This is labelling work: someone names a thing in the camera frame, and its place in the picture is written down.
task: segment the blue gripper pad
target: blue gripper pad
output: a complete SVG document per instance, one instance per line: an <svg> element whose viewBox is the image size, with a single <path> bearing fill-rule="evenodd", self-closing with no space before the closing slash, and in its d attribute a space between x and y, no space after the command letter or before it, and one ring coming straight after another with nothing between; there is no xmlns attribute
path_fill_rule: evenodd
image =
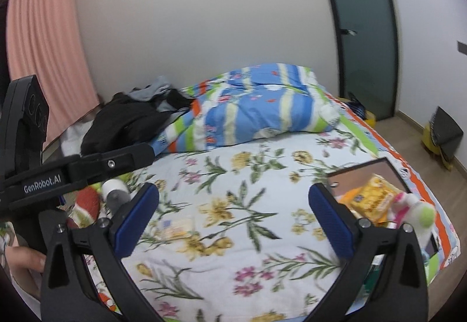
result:
<svg viewBox="0 0 467 322"><path fill-rule="evenodd" d="M147 182L130 202L115 213L109 238L117 258L126 258L132 254L158 205L157 186Z"/></svg>
<svg viewBox="0 0 467 322"><path fill-rule="evenodd" d="M323 184L310 187L308 203L337 257L350 260L354 253L354 237L358 233L356 218Z"/></svg>

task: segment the door handle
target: door handle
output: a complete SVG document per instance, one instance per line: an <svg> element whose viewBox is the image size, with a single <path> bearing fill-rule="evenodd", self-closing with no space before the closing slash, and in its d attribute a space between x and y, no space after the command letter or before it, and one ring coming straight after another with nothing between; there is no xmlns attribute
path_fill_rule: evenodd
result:
<svg viewBox="0 0 467 322"><path fill-rule="evenodd" d="M356 34L358 34L358 33L357 33L356 31L354 31L354 30L346 30L346 29L343 29L343 28L340 29L340 33L341 33L342 35L350 35L350 36L356 36Z"/></svg>

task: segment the human hand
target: human hand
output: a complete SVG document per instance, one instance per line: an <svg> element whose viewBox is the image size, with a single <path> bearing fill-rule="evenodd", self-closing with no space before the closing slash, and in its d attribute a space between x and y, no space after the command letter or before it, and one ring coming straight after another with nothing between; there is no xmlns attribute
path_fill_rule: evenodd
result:
<svg viewBox="0 0 467 322"><path fill-rule="evenodd" d="M13 246L5 248L5 257L16 283L25 292L39 299L39 288L29 270L43 273L46 256L32 248L20 247L15 237Z"/></svg>

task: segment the door frame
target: door frame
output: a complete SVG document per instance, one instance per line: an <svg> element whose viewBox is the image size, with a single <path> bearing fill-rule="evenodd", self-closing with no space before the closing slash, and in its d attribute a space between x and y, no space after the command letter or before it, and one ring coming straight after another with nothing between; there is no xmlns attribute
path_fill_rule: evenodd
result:
<svg viewBox="0 0 467 322"><path fill-rule="evenodd" d="M339 63L339 97L345 97L345 61L344 61L344 45L342 44L342 33L341 29L342 26L340 25L340 18L339 12L337 10L337 3L336 0L329 0L331 4L331 11L332 17L334 19L334 31L336 35L336 45L337 45L337 56L338 56L338 63ZM398 23L395 14L395 5L394 0L390 0L390 8L392 14L392 25L394 29L394 47L395 47L395 76L394 76L394 92L391 102L391 116L394 117L395 114L395 106L397 104L398 98L398 86L399 86L399 30L398 30Z"/></svg>

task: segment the orange stripe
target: orange stripe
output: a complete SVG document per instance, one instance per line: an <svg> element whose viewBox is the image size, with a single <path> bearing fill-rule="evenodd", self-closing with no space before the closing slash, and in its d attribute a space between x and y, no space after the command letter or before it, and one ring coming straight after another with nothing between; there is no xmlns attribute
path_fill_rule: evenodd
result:
<svg viewBox="0 0 467 322"><path fill-rule="evenodd" d="M191 110L193 112L193 117L196 117L201 112L201 105L199 104L198 99L195 98L191 103Z"/></svg>
<svg viewBox="0 0 467 322"><path fill-rule="evenodd" d="M201 83L199 83L199 95L200 96L206 93L206 84L207 84L207 81L202 81Z"/></svg>
<svg viewBox="0 0 467 322"><path fill-rule="evenodd" d="M176 141L172 142L169 144L169 146L167 147L167 149L169 150L169 152L177 152L177 143Z"/></svg>
<svg viewBox="0 0 467 322"><path fill-rule="evenodd" d="M328 98L336 101L337 103L341 104L341 105L345 105L343 102L335 99L333 96L331 96L330 94L326 94L328 96ZM354 117L354 119L359 123L361 124L363 127L365 127L368 131L370 131L370 133L376 138L376 140L378 142L381 143L381 145L383 147L385 147L390 153L392 156L394 156L396 159L399 159L403 166L405 168L408 169L408 171L410 172L410 180L415 184L415 186L417 187L417 189L419 190L420 192L420 195L421 197L427 201L428 203L430 203L431 205L435 206L436 205L434 204L433 200L430 198L430 195L428 194L428 192L426 191L426 188L425 186L423 185L422 181L419 180L419 178L412 172L412 168L409 166L409 164L407 163L407 161L404 160L404 158L398 153L396 152L395 150L392 150L388 143L386 142L386 140L384 140L382 138L382 136L380 134L378 134L374 129L372 129L371 127L369 127L363 120L361 120L361 118L357 117L353 111L351 111L348 107L347 107L347 111L350 113L350 115L352 115L352 117ZM441 263L441 266L440 268L443 268L444 267L444 263L446 262L447 260L447 257L449 256L449 254L451 253L451 249L452 249L452 246L451 246L451 242L449 241L449 237L447 235L447 229L446 229L446 226L443 224L443 222L441 221L441 216L439 213L436 213L436 221L435 221L435 225L436 227L438 228L438 233L440 235L440 241L441 241L441 246L443 247L443 252L444 252L444 260L443 262Z"/></svg>

